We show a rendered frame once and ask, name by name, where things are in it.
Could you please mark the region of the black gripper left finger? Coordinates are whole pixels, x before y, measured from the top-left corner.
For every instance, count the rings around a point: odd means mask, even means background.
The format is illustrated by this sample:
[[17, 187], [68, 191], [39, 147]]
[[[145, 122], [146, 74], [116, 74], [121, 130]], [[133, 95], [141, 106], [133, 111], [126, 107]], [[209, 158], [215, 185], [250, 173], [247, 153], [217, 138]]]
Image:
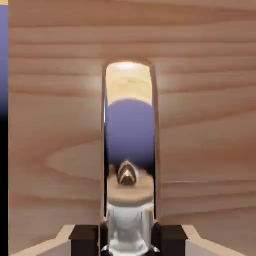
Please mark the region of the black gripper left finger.
[[54, 239], [11, 256], [98, 256], [98, 227], [64, 225]]

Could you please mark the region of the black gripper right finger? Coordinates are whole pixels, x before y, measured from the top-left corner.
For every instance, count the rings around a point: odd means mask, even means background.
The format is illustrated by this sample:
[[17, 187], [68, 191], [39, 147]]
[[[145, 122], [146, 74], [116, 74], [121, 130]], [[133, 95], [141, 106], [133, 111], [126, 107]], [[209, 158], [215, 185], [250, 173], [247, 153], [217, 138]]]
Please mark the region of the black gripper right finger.
[[192, 225], [161, 226], [162, 256], [243, 256], [242, 253], [202, 238]]

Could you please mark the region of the shiny curved metal handle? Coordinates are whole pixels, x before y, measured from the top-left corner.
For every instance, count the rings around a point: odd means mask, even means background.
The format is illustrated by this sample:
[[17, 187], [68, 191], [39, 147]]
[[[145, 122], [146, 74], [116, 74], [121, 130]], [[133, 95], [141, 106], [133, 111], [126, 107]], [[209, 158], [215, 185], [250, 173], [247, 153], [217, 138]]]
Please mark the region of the shiny curved metal handle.
[[104, 218], [100, 256], [160, 253], [156, 82], [145, 60], [107, 63], [104, 75]]

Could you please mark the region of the light wood cabinet door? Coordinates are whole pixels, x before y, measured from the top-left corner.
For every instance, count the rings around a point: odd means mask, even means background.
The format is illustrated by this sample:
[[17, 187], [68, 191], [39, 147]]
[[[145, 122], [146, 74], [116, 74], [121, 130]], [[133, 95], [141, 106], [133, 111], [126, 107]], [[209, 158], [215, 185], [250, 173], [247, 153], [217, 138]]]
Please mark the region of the light wood cabinet door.
[[256, 256], [256, 0], [9, 0], [9, 250], [100, 220], [103, 69], [156, 73], [163, 221]]

